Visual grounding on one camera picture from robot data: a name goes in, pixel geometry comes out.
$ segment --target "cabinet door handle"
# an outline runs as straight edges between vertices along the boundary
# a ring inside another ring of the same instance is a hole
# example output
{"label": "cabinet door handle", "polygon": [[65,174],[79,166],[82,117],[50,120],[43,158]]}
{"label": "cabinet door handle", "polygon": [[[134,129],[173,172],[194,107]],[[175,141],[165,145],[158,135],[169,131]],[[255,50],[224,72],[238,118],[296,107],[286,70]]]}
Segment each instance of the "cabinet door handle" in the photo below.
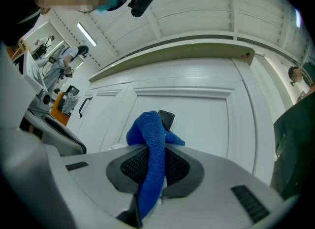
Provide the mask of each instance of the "cabinet door handle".
{"label": "cabinet door handle", "polygon": [[83,106],[85,105],[85,103],[86,103],[86,101],[87,100],[92,100],[93,99],[93,97],[90,97],[90,98],[86,98],[84,101],[83,101],[83,103],[82,103],[82,105],[81,105],[81,107],[80,107],[80,109],[79,109],[79,114],[80,114],[80,118],[82,118],[82,113],[81,113],[81,110],[82,110],[82,108],[83,108]]}

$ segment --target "blue cloth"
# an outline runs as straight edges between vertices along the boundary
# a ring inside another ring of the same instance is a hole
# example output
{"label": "blue cloth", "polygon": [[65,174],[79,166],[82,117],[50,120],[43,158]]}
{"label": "blue cloth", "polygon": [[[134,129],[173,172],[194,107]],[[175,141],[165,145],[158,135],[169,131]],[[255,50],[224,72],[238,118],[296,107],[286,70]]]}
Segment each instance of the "blue cloth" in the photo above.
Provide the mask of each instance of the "blue cloth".
{"label": "blue cloth", "polygon": [[141,219],[154,207],[161,192],[165,176],[165,143],[185,145],[171,131],[167,132],[157,112],[145,112],[136,119],[127,133],[128,145],[147,144],[149,161],[147,177],[139,186],[138,203]]}

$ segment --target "black panel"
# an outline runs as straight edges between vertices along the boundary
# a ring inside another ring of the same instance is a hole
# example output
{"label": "black panel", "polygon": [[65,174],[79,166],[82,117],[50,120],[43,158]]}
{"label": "black panel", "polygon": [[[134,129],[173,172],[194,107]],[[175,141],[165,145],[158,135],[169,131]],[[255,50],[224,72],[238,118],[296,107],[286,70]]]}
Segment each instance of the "black panel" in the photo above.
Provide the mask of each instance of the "black panel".
{"label": "black panel", "polygon": [[165,176],[170,186],[182,180],[189,173],[189,164],[181,157],[165,149]]}
{"label": "black panel", "polygon": [[245,185],[235,186],[231,190],[254,223],[269,215],[269,211]]}
{"label": "black panel", "polygon": [[136,156],[122,163],[121,171],[137,184],[141,184],[148,173],[149,149],[145,149]]}
{"label": "black panel", "polygon": [[136,195],[133,196],[130,208],[128,211],[124,211],[117,216],[120,221],[134,227],[141,228],[142,221],[139,212],[138,198]]}
{"label": "black panel", "polygon": [[83,168],[83,167],[86,167],[86,166],[89,166],[86,162],[79,162],[79,163],[76,163],[76,164],[66,165],[65,167],[67,168],[68,171],[71,171],[71,170],[75,170],[75,169],[78,169],[78,168]]}
{"label": "black panel", "polygon": [[165,128],[166,131],[169,131],[171,129],[171,126],[173,124],[174,118],[175,118],[175,114],[174,113],[170,113],[170,112],[166,112],[163,110],[160,110],[159,112],[157,112],[158,115],[160,116],[161,120],[162,120],[162,125]]}
{"label": "black panel", "polygon": [[19,72],[23,75],[24,55],[19,56],[13,61],[15,65],[19,65]]}
{"label": "black panel", "polygon": [[190,148],[166,143],[165,175],[167,188],[162,191],[162,198],[185,197],[195,191],[204,177],[204,168],[195,158],[184,153]]}

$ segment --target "ceiling light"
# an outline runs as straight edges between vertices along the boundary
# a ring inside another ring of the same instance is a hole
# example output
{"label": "ceiling light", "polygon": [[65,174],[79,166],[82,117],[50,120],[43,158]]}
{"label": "ceiling light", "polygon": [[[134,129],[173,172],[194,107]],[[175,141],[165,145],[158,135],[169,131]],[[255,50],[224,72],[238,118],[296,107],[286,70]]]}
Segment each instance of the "ceiling light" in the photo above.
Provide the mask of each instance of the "ceiling light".
{"label": "ceiling light", "polygon": [[93,38],[89,35],[89,33],[87,33],[87,31],[85,30],[85,28],[81,25],[81,23],[77,24],[79,30],[86,36],[86,38],[91,42],[91,44],[95,47],[96,46],[96,42],[93,40]]}
{"label": "ceiling light", "polygon": [[79,66],[76,68],[76,70],[77,70],[82,64],[83,64],[83,62],[79,64]]}
{"label": "ceiling light", "polygon": [[296,14],[296,26],[299,28],[301,27],[301,24],[302,24],[302,17],[300,15],[300,12],[295,9],[295,14]]}

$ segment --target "door panel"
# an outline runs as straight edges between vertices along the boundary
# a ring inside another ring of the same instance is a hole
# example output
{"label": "door panel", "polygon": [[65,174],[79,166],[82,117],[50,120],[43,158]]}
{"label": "door panel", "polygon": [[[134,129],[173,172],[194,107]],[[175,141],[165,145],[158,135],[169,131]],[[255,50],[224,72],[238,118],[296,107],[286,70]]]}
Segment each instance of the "door panel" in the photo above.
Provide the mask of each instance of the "door panel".
{"label": "door panel", "polygon": [[124,127],[120,144],[127,144],[126,134],[134,120],[143,112],[152,110],[175,114],[170,130],[184,140],[187,147],[226,157],[228,117],[224,99],[138,96]]}
{"label": "door panel", "polygon": [[128,85],[100,88],[95,94],[77,136],[87,147],[87,153],[100,151],[117,102],[124,95]]}
{"label": "door panel", "polygon": [[[67,123],[67,128],[74,134],[78,133],[81,123],[84,120],[84,117],[86,115],[86,112],[90,108],[91,103],[93,102],[95,92],[96,90],[91,90],[91,91],[86,92],[85,95],[78,101],[78,103],[74,107],[71,117],[69,118],[69,121]],[[80,111],[82,114],[82,117],[80,117],[79,109],[81,108],[82,105],[83,107]]]}
{"label": "door panel", "polygon": [[101,151],[120,143],[141,113],[165,110],[175,114],[171,127],[186,146],[228,158],[252,172],[255,127],[252,107],[241,80],[167,78],[133,82],[123,97]]}

